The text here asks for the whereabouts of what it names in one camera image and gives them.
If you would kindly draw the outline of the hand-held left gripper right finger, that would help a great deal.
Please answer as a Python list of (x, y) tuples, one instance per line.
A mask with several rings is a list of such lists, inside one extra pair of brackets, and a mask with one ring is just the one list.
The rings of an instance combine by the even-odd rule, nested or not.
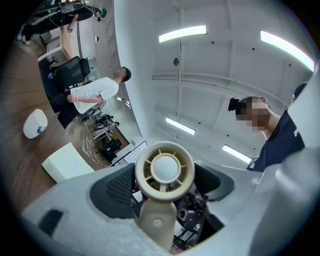
[(204, 192), (203, 227), (216, 233), (196, 256), (274, 256), (301, 231), (317, 205), (317, 151), (305, 148), (263, 173), (196, 162)]

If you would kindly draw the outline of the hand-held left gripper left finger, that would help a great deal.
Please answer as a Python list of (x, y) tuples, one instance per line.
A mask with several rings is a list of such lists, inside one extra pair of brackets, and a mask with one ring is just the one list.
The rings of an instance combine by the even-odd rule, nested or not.
[(54, 250), (83, 256), (166, 256), (136, 224), (132, 163), (55, 184), (28, 205), (23, 220)]

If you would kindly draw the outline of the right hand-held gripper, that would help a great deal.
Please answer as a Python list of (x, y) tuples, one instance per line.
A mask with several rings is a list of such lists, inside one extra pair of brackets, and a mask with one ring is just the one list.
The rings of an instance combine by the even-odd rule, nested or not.
[(174, 234), (174, 245), (177, 247), (196, 246), (223, 228), (215, 216), (207, 215), (199, 194), (188, 192), (174, 204), (177, 207), (176, 222), (180, 228)]

